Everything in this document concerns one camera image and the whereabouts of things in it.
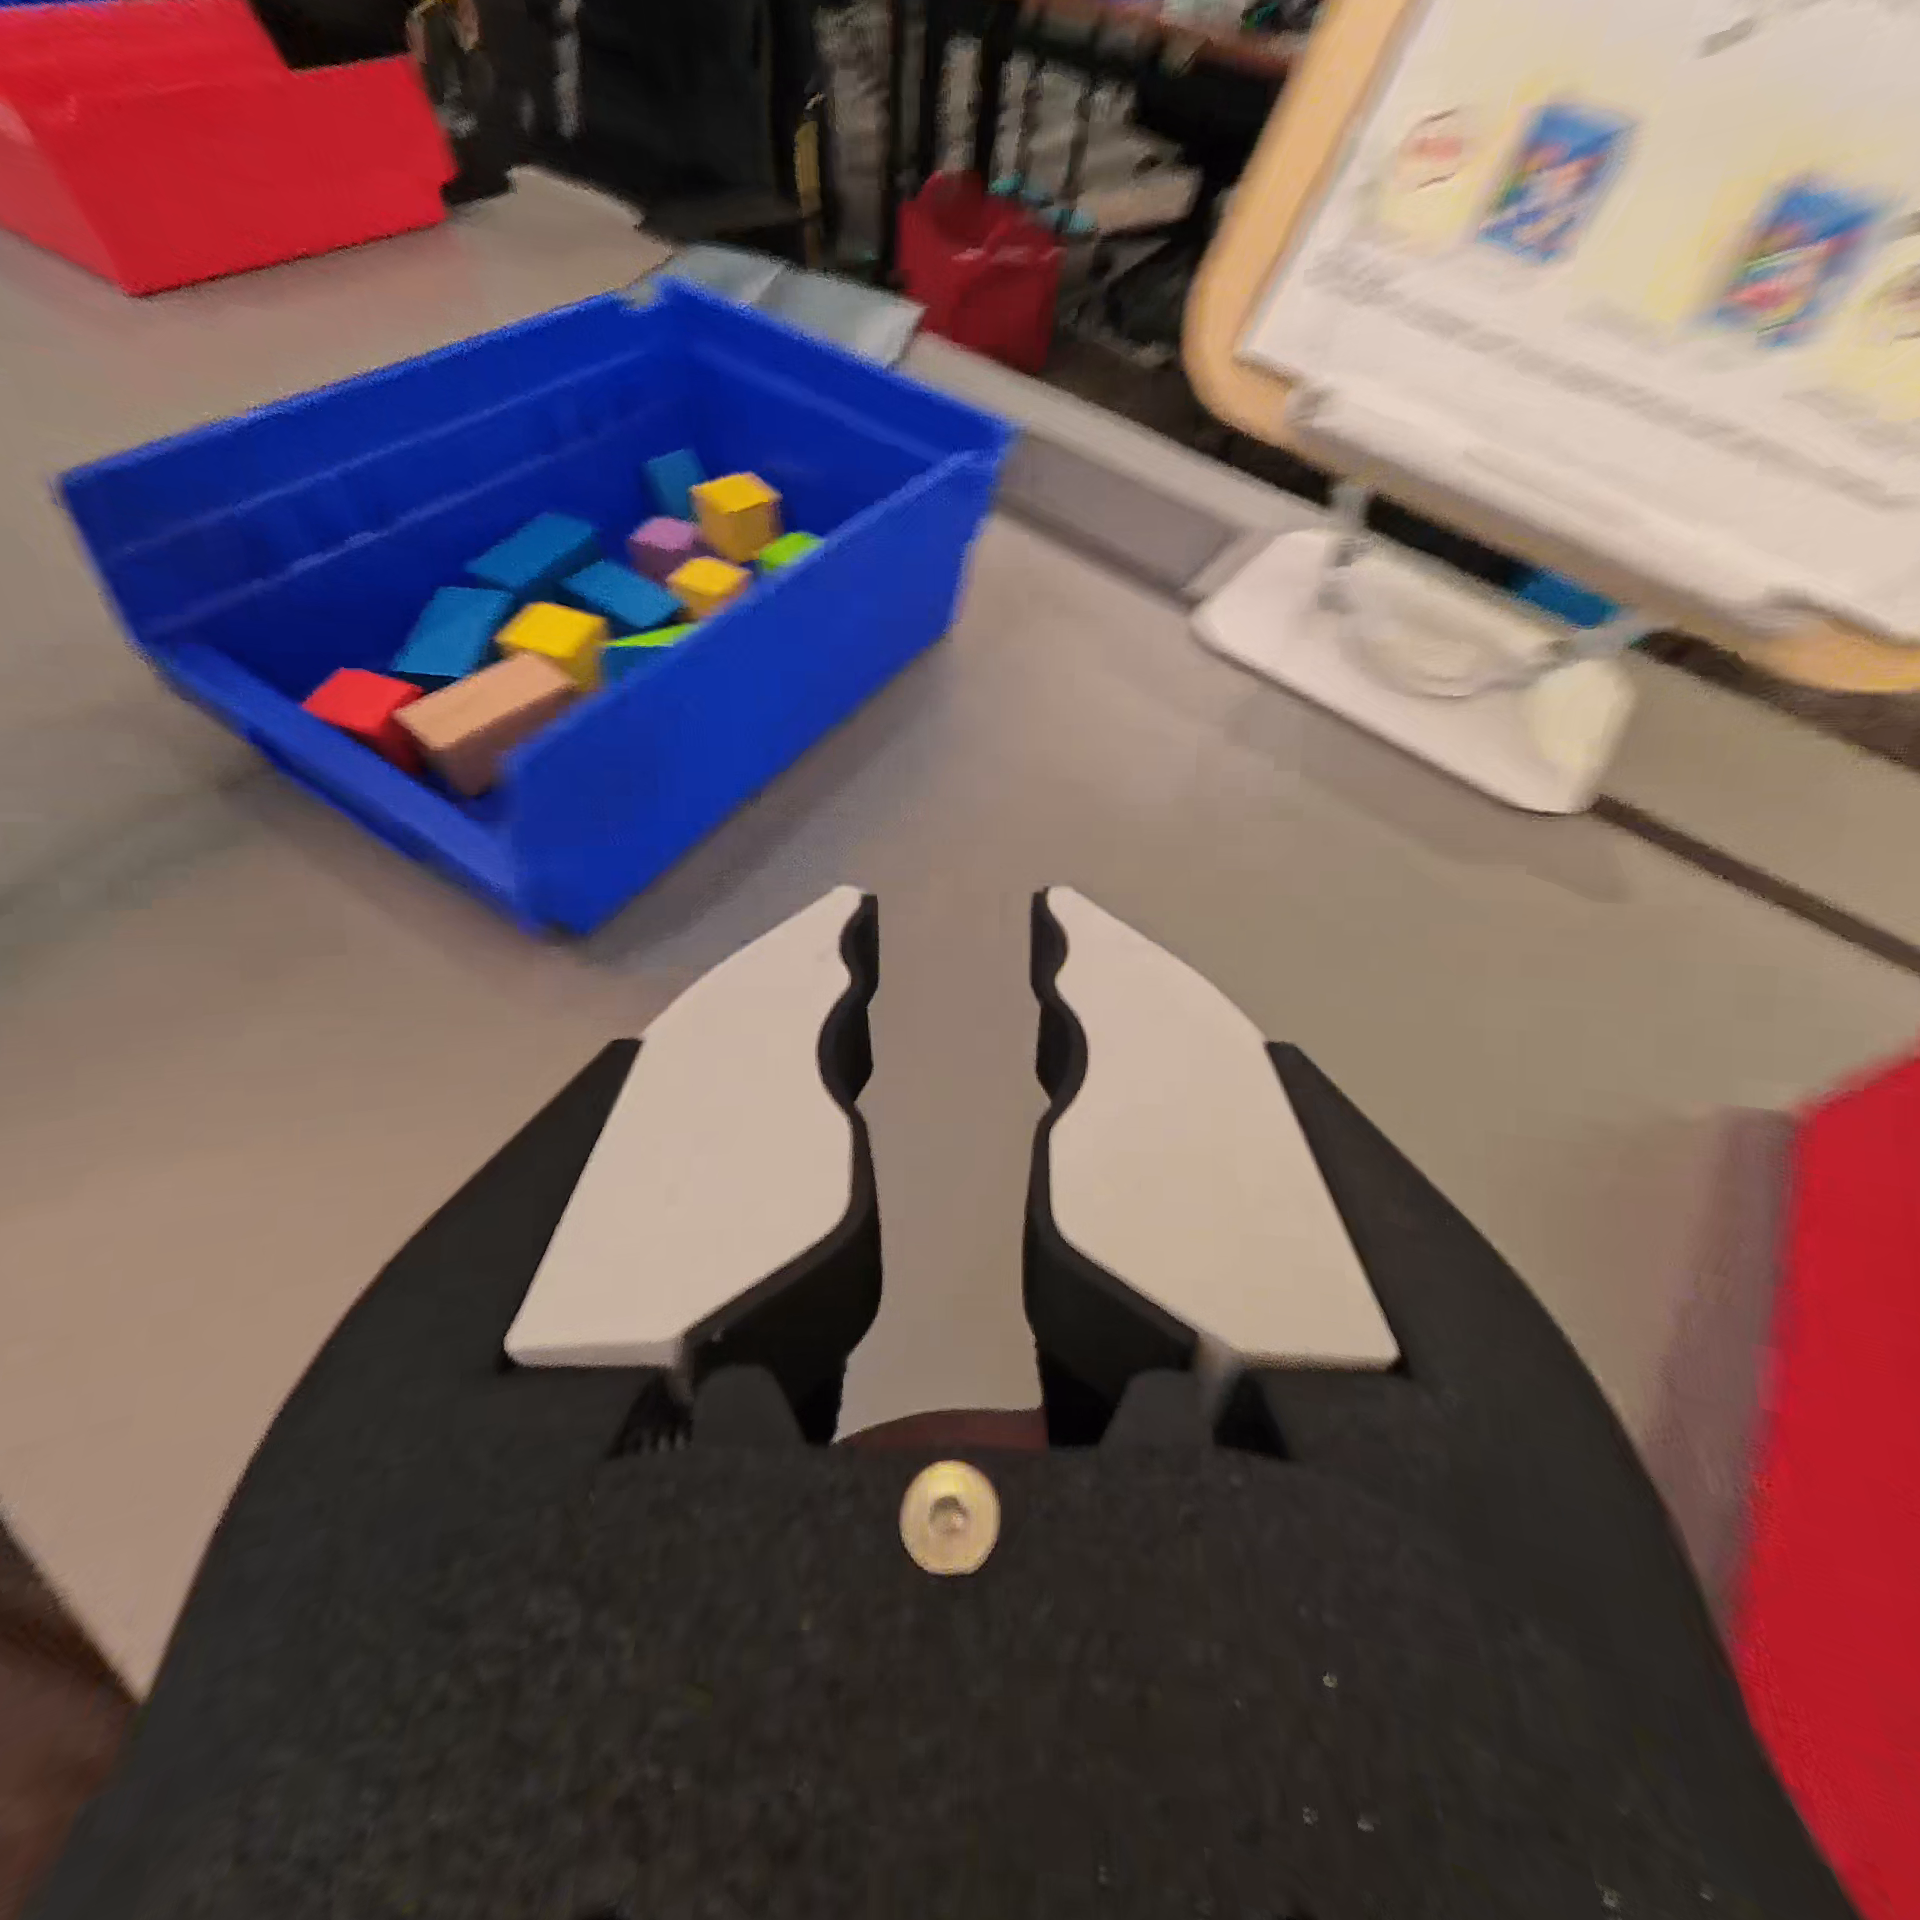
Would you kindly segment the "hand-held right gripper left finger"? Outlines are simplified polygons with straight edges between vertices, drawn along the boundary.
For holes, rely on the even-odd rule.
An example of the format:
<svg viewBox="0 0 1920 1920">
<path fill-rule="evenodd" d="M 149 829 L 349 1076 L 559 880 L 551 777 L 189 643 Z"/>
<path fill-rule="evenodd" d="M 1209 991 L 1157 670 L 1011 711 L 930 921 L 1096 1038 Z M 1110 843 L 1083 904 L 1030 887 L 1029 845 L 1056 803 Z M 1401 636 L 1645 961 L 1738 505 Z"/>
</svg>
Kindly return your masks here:
<svg viewBox="0 0 1920 1920">
<path fill-rule="evenodd" d="M 878 897 L 829 888 L 693 980 L 622 1089 L 504 1335 L 518 1369 L 767 1371 L 838 1411 L 879 1307 L 856 1096 L 872 1072 Z"/>
</svg>

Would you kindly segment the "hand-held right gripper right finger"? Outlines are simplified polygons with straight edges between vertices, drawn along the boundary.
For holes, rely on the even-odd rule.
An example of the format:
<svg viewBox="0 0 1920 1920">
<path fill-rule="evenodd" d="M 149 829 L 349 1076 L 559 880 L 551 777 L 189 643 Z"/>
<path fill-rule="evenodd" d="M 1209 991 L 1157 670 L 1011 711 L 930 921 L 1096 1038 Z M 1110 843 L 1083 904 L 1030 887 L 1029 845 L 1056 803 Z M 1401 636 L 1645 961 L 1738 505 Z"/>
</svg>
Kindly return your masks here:
<svg viewBox="0 0 1920 1920">
<path fill-rule="evenodd" d="M 1174 1373 L 1385 1375 L 1401 1343 L 1259 1025 L 1090 895 L 1030 903 L 1046 1096 L 1023 1214 L 1041 1371 L 1114 1408 Z"/>
</svg>

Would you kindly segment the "blue plastic bin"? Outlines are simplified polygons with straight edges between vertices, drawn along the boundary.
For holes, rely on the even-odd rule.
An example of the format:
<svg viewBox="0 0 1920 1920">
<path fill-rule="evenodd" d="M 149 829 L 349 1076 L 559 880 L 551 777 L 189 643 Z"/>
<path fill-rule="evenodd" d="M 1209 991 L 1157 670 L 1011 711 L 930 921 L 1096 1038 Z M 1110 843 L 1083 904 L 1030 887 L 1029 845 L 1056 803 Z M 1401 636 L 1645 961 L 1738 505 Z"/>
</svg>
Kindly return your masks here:
<svg viewBox="0 0 1920 1920">
<path fill-rule="evenodd" d="M 666 281 L 63 470 L 129 644 L 280 777 L 538 929 L 592 932 L 949 633 L 1015 427 Z M 304 711 L 541 511 L 625 534 L 689 451 L 822 544 L 456 800 Z"/>
</svg>

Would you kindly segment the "pile of coloured wooden blocks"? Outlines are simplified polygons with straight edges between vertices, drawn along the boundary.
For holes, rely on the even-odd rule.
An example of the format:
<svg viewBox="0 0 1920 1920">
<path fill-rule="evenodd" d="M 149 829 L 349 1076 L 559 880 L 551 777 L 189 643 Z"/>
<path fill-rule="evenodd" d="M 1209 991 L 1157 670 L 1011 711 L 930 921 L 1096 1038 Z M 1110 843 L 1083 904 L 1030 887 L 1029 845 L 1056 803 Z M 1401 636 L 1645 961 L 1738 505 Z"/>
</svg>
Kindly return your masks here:
<svg viewBox="0 0 1920 1920">
<path fill-rule="evenodd" d="M 631 528 L 527 518 L 422 601 L 389 661 L 334 668 L 301 711 L 401 774 L 479 800 L 518 747 L 822 545 L 753 470 L 705 470 L 670 448 L 640 463 Z"/>
</svg>

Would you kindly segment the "red plastic bin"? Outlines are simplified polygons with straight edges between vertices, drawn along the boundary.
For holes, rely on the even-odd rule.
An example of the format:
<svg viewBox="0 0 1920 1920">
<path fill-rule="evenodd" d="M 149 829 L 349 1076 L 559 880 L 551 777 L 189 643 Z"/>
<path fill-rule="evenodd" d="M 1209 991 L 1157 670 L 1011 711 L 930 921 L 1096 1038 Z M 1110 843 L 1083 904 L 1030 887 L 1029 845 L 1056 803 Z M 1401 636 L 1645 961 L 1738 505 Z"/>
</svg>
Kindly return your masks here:
<svg viewBox="0 0 1920 1920">
<path fill-rule="evenodd" d="M 1735 1604 L 1743 1705 L 1859 1916 L 1918 1916 L 1918 1060 L 1795 1120 Z"/>
<path fill-rule="evenodd" d="M 407 55 L 295 69 L 241 3 L 5 4 L 2 228 L 126 297 L 440 223 Z"/>
</svg>

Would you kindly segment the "grey desk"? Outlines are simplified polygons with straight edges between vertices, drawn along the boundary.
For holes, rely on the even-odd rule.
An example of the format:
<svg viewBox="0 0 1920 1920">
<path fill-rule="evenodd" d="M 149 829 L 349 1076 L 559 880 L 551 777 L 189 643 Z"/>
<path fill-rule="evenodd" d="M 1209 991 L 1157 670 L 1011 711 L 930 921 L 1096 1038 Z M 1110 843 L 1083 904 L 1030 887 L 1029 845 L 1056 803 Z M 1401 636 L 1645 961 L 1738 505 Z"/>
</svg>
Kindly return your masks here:
<svg viewBox="0 0 1920 1920">
<path fill-rule="evenodd" d="M 1025 910 L 1067 883 L 1313 1060 L 1642 1435 L 1722 1111 L 1915 1043 L 1915 974 L 1597 813 L 1480 803 L 998 511 L 962 612 L 622 919 L 551 943 L 133 659 L 58 470 L 599 294 L 657 246 L 541 175 L 155 304 L 5 239 L 5 1521 L 153 1679 L 258 1435 L 362 1284 L 607 1040 L 835 883 L 879 901 L 885 1296 L 845 1425 L 1032 1399 Z"/>
</svg>

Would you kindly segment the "white board stand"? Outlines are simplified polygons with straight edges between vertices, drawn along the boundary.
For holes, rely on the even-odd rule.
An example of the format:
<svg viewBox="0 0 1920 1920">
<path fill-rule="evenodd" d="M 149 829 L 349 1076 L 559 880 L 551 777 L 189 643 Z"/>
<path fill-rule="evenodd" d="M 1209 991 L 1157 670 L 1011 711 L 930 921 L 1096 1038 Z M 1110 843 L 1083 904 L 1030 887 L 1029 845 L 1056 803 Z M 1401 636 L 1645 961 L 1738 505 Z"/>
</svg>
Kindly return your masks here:
<svg viewBox="0 0 1920 1920">
<path fill-rule="evenodd" d="M 1488 800 L 1585 812 L 1633 711 L 1625 648 L 1642 625 L 1549 621 L 1536 607 L 1381 540 L 1369 492 L 1277 534 L 1190 615 L 1195 638 Z"/>
</svg>

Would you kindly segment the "red bag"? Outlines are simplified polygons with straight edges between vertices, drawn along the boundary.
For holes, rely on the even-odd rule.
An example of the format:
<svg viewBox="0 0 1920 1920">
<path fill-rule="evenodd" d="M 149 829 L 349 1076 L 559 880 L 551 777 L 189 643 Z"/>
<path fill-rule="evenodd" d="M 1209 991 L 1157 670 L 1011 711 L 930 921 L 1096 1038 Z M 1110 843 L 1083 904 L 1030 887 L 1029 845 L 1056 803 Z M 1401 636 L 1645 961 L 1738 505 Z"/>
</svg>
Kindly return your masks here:
<svg viewBox="0 0 1920 1920">
<path fill-rule="evenodd" d="M 1064 246 L 970 171 L 938 171 L 898 207 L 895 270 L 922 328 L 1021 375 L 1046 366 Z"/>
</svg>

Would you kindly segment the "instruction sheet board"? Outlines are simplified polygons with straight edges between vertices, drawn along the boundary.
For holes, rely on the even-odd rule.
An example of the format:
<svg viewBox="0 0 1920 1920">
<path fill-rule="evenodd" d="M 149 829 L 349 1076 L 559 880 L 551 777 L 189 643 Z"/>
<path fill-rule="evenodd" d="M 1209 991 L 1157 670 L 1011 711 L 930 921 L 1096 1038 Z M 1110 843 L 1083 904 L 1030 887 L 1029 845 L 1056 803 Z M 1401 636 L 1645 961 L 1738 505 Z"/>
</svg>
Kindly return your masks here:
<svg viewBox="0 0 1920 1920">
<path fill-rule="evenodd" d="M 1915 692 L 1915 4 L 1322 4 L 1181 353 L 1654 625 Z"/>
</svg>

